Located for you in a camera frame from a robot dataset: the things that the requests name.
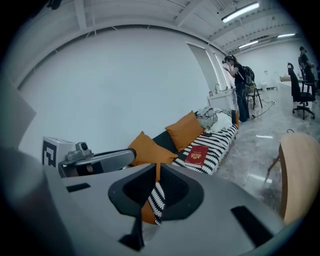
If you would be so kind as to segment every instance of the black slot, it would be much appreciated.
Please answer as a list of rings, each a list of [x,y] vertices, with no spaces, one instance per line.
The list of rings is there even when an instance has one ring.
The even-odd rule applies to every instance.
[[[81,183],[81,184],[77,184],[77,185],[67,186],[66,190],[68,190],[69,193],[72,193],[72,192],[84,190],[87,188],[90,188],[90,185],[88,183]]]
[[[256,247],[263,245],[273,237],[273,235],[245,206],[232,208],[231,212]]]

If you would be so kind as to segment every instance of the red book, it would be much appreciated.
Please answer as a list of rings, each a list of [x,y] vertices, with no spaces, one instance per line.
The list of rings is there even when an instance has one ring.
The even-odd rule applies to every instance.
[[[184,160],[185,165],[201,168],[205,163],[208,150],[209,148],[207,146],[193,146]]]

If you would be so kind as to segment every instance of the black and white striped fabric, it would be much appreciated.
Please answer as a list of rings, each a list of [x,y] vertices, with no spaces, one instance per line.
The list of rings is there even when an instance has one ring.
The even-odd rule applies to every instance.
[[[211,137],[200,135],[179,153],[179,157],[172,162],[172,165],[186,167],[200,173],[213,175],[216,173],[221,160],[229,151],[230,145],[237,134],[238,127],[234,124],[229,129],[222,129],[219,132],[213,133]],[[208,146],[208,153],[202,168],[185,165],[185,159],[194,145]],[[161,180],[160,182],[156,182],[151,195],[148,197],[148,201],[155,215],[155,223],[160,225],[162,212],[165,207],[165,193],[161,187]]]
[[[229,129],[222,129],[219,132],[212,133],[211,137],[200,135],[182,152],[180,152],[179,157],[173,161],[172,165],[186,167],[200,173],[213,175],[217,171],[221,160],[229,151],[229,147],[237,133],[238,127],[236,125],[233,125]],[[191,167],[185,164],[186,157],[188,156],[192,147],[195,145],[208,147],[208,153],[206,154],[204,165],[202,166],[202,168]]]

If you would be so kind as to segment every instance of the marble floor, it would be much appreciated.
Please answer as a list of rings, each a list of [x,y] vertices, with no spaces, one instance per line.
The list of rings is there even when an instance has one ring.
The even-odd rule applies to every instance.
[[[264,179],[268,167],[278,155],[282,136],[287,133],[287,129],[291,129],[295,133],[309,134],[320,142],[320,96],[316,98],[318,103],[312,103],[311,107],[315,119],[311,119],[311,115],[307,113],[308,116],[303,120],[302,111],[292,113],[290,90],[289,95],[280,91],[262,91],[262,108],[258,98],[254,110],[252,100],[249,102],[249,112],[256,118],[251,117],[240,123],[236,140],[215,174],[236,183],[276,212],[279,212],[282,194],[280,162],[271,170],[267,182]]]

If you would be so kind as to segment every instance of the orange pillow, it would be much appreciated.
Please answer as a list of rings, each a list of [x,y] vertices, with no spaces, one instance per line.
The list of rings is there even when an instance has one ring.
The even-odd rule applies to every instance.
[[[141,208],[141,218],[144,222],[156,225],[155,223],[155,214],[151,208],[149,201],[147,200],[144,206]]]
[[[157,145],[148,135],[142,131],[138,137],[128,146],[134,149],[136,158],[132,165],[138,166],[142,164],[156,164],[156,182],[160,181],[160,164],[171,164],[178,155]]]
[[[189,146],[190,143],[205,130],[198,122],[193,111],[182,117],[178,122],[167,126],[165,129],[170,134],[179,152]]]

